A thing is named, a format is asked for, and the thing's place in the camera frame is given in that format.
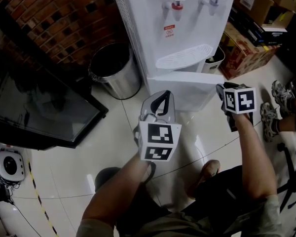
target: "foot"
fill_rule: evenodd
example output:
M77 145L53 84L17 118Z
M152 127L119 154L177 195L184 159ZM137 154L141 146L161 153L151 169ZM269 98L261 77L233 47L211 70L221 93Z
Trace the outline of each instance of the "foot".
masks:
M272 96L274 97L275 102L280 106L282 118L292 114L292 110L289 106L290 100L294 98L292 92L290 90L286 90L277 80L272 84Z
M187 195L190 199L195 200L194 192L197 188L197 186L200 183L205 182L209 178L217 175L219 173L219 170L221 168L221 163L218 160L209 160L205 165L203 166L201 170L200 177L196 183L194 183L187 191Z
M277 119L276 110L270 103L264 103L260 109L261 120L263 123L263 138L266 142L271 142L278 133L272 129L274 119Z

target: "patterned cardboard box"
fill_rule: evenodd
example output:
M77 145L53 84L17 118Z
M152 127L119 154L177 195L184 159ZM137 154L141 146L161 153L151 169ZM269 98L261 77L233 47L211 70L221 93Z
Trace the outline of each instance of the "patterned cardboard box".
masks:
M267 64L280 46L255 47L227 22L220 47L225 53L220 71L230 80Z

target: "marker cube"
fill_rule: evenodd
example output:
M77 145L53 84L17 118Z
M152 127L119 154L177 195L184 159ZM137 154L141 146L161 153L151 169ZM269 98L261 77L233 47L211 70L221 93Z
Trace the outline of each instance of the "marker cube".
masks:
M251 113L257 110L256 89L249 87L227 88L223 90L227 111L236 114Z
M142 160L169 161L177 148L180 124L139 121L138 146Z

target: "water dispenser tap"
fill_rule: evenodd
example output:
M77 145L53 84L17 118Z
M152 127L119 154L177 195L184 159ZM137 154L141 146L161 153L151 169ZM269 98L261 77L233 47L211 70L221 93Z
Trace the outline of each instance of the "water dispenser tap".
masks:
M203 7L203 5L207 5L209 8L209 14L213 16L216 13L218 6L220 5L220 1L223 0L200 0L200 9Z
M182 16L183 1L185 0L168 0L162 4L162 8L168 10L172 9L174 19L179 21Z

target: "gray sneaker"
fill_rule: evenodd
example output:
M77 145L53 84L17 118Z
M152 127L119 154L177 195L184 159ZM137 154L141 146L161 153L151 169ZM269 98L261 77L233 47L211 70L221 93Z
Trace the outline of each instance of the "gray sneaker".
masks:
M273 137L278 133L272 130L272 123L277 119L276 110L270 103L264 103L260 109L261 120L263 123L263 138L266 142L272 142Z
M277 80L272 84L272 96L274 97L275 102L280 106L282 118L292 114L292 111L288 108L288 101L294 98L293 94L290 90L286 90Z

